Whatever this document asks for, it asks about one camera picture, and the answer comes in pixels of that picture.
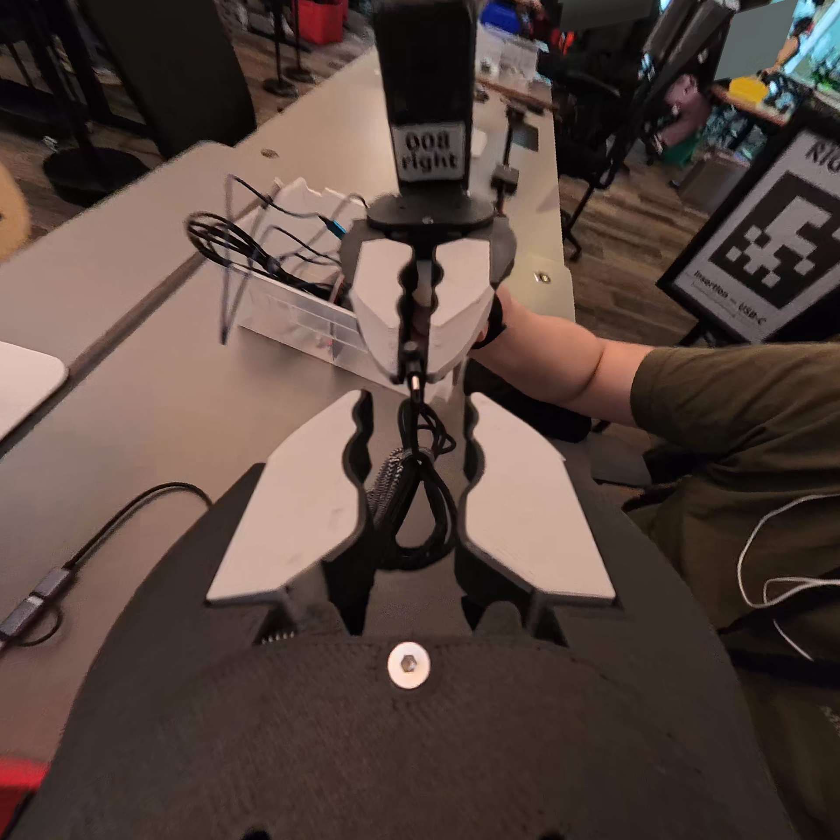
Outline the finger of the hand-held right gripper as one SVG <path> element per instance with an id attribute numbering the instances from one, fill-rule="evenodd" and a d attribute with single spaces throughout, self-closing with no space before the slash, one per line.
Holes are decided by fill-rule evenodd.
<path id="1" fill-rule="evenodd" d="M 350 302 L 360 336 L 383 380 L 404 380 L 404 346 L 412 335 L 406 281 L 416 277 L 413 248 L 389 239 L 368 239 L 360 246 Z"/>
<path id="2" fill-rule="evenodd" d="M 441 244 L 433 263 L 441 277 L 429 318 L 426 377 L 436 383 L 467 356 L 486 327 L 495 291 L 487 239 L 460 238 Z"/>

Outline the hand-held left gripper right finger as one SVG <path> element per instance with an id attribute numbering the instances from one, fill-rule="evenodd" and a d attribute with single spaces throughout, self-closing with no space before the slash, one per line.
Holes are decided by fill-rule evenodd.
<path id="1" fill-rule="evenodd" d="M 468 615 L 509 602 L 538 627 L 556 605 L 615 605 L 561 452 L 478 392 L 465 402 L 464 474 L 455 575 Z"/>

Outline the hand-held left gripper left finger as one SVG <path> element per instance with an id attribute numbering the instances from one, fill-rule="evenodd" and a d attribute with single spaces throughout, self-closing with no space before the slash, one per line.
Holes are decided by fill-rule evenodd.
<path id="1" fill-rule="evenodd" d="M 348 631 L 360 635 L 375 578 L 364 483 L 373 399 L 347 392 L 268 457 L 206 592 L 214 606 L 291 604 L 288 586 L 322 575 Z"/>

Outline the person's right forearm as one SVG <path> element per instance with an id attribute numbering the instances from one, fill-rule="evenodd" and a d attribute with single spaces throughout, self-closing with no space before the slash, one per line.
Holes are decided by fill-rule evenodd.
<path id="1" fill-rule="evenodd" d="M 535 313 L 504 286 L 497 299 L 506 328 L 473 359 L 542 403 L 636 426 L 632 387 L 653 347 L 602 339 L 570 320 Z"/>

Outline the dark grey USB adapter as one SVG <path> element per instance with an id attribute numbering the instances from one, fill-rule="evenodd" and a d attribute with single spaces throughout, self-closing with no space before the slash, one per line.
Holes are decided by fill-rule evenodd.
<path id="1" fill-rule="evenodd" d="M 29 594 L 1 622 L 1 642 L 8 645 L 23 638 L 37 624 L 46 609 L 46 601 L 36 593 Z"/>

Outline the clear acrylic organizer box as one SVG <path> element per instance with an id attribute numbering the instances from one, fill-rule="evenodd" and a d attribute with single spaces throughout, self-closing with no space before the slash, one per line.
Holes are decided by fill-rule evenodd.
<path id="1" fill-rule="evenodd" d="M 340 266 L 341 235 L 365 220 L 364 199 L 300 177 L 276 178 L 264 195 L 222 233 L 225 336 L 242 327 L 373 379 Z"/>

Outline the small red crate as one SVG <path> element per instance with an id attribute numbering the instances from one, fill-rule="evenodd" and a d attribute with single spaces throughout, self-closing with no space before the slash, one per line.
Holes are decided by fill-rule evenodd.
<path id="1" fill-rule="evenodd" d="M 297 1 L 300 37 L 309 45 L 330 46 L 343 41 L 348 1 Z"/>

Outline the small black clamp stand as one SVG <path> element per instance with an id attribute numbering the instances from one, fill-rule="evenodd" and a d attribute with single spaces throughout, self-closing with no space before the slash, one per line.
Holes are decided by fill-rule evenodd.
<path id="1" fill-rule="evenodd" d="M 519 183 L 519 169 L 511 166 L 511 149 L 519 145 L 526 151 L 539 151 L 539 129 L 527 122 L 527 110 L 517 104 L 506 106 L 507 133 L 503 145 L 500 162 L 496 165 L 490 186 L 497 193 L 497 204 L 500 206 L 504 196 L 516 193 Z"/>

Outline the black cabinet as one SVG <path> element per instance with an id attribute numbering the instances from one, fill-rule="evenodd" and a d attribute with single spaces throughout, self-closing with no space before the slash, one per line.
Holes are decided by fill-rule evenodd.
<path id="1" fill-rule="evenodd" d="M 245 74 L 214 2 L 79 5 L 164 159 L 204 141 L 235 146 L 256 131 Z"/>

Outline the black round stand base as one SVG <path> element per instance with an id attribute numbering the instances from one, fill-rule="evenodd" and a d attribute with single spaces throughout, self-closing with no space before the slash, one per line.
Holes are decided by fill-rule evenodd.
<path id="1" fill-rule="evenodd" d="M 91 207 L 151 170 L 130 152 L 97 146 L 54 152 L 42 168 L 58 197 L 79 207 Z"/>

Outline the black framed tag sign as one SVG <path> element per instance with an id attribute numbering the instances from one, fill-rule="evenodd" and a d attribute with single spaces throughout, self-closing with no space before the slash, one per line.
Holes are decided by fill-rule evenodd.
<path id="1" fill-rule="evenodd" d="M 696 319 L 684 346 L 838 338 L 838 115 L 800 107 L 657 288 Z"/>

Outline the rounded wooden sign board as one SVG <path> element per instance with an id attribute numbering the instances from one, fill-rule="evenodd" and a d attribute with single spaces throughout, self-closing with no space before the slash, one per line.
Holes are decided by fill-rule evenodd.
<path id="1" fill-rule="evenodd" d="M 1 164 L 1 261 L 4 262 L 29 240 L 30 212 L 15 179 Z"/>

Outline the red plastic bin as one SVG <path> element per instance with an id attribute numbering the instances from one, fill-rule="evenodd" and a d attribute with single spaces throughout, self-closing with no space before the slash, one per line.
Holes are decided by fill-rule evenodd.
<path id="1" fill-rule="evenodd" d="M 1 757 L 1 838 L 13 829 L 28 801 L 39 790 L 49 762 Z"/>

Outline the white rounded base plate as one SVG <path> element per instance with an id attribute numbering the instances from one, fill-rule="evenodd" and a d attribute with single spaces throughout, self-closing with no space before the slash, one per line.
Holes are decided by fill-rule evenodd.
<path id="1" fill-rule="evenodd" d="M 1 342 L 1 439 L 53 396 L 68 374 L 52 355 Z"/>

